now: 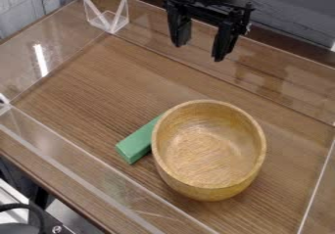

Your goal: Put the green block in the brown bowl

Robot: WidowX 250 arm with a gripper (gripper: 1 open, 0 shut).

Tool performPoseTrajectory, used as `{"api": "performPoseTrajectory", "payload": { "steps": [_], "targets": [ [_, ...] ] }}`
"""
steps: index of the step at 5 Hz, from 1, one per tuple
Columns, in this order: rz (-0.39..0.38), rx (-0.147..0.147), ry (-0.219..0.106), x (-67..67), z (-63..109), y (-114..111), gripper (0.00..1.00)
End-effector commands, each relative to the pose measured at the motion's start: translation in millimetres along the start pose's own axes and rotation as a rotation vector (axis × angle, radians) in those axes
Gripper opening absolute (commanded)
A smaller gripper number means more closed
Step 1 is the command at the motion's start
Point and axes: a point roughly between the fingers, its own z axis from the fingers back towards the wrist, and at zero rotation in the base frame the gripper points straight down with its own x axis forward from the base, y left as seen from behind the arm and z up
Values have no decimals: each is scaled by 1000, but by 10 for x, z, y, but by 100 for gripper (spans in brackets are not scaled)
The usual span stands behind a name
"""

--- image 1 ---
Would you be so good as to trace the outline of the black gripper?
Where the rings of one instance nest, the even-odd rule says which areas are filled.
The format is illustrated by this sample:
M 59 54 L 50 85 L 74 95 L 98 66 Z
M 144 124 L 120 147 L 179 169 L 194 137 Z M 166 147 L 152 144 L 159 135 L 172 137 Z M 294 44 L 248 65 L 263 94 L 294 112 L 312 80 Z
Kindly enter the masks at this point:
M 220 62 L 234 50 L 238 39 L 235 26 L 247 27 L 254 6 L 244 0 L 166 0 L 171 42 L 176 47 L 191 39 L 192 19 L 219 25 L 212 46 L 212 57 Z

